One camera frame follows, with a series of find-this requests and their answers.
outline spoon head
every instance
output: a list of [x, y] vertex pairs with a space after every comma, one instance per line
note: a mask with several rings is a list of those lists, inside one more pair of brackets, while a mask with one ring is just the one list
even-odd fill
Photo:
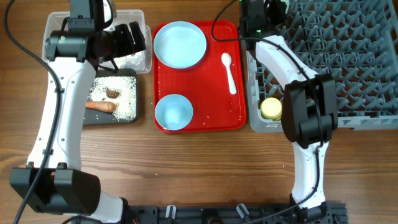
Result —
[[221, 61], [223, 62], [223, 64], [225, 66], [230, 66], [231, 62], [232, 62], [232, 58], [229, 55], [229, 53], [223, 53], [222, 56], [221, 56]]

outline red tray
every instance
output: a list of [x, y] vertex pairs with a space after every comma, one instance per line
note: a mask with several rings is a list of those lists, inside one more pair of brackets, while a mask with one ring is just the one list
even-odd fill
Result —
[[[164, 133], [194, 133], [240, 128], [246, 122], [242, 63], [239, 42], [217, 42], [211, 38], [213, 21], [191, 22], [206, 36], [207, 50], [196, 65], [186, 69], [174, 69], [160, 62], [153, 54], [154, 107], [169, 94], [180, 94], [188, 98], [193, 106], [193, 118], [187, 127], [179, 131], [163, 129], [155, 119], [155, 125]], [[168, 23], [157, 26], [156, 33]], [[217, 21], [215, 36], [221, 39], [237, 38], [236, 26], [230, 21]], [[231, 71], [237, 94], [229, 93], [228, 78], [221, 55], [229, 53], [232, 58]]]

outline yellow object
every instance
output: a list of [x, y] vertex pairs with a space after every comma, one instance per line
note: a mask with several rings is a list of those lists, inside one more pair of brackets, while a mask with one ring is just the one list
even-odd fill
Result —
[[277, 98], [267, 98], [261, 103], [261, 115], [264, 119], [280, 121], [282, 118], [282, 103]]

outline wooden table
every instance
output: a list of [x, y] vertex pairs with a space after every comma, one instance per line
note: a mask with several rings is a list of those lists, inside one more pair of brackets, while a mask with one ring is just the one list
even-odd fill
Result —
[[[68, 11], [67, 0], [17, 0], [9, 24], [15, 38], [41, 55], [47, 17]], [[228, 1], [116, 1], [142, 9], [154, 29], [167, 21], [213, 19]], [[6, 3], [1, 1], [3, 19]], [[223, 18], [238, 24], [235, 4]], [[11, 223], [22, 201], [9, 185], [12, 167], [24, 167], [39, 130], [47, 72], [0, 31], [0, 223]], [[83, 171], [102, 189], [131, 205], [176, 206], [287, 203], [294, 184], [291, 143], [282, 133], [237, 131], [169, 136], [154, 126], [152, 74], [139, 75], [140, 118], [134, 124], [83, 129]], [[350, 223], [398, 223], [398, 131], [333, 135], [325, 162], [328, 200], [347, 204]], [[66, 217], [26, 208], [21, 223], [61, 223]]]

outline bowl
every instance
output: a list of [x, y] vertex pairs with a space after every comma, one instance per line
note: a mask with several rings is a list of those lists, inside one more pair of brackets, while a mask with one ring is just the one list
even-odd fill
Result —
[[193, 107], [191, 102], [179, 94], [163, 97], [155, 107], [156, 121], [170, 131], [185, 128], [192, 120]]
[[156, 33], [156, 57], [170, 68], [188, 68], [198, 63], [207, 48], [203, 31], [190, 22], [171, 22]]

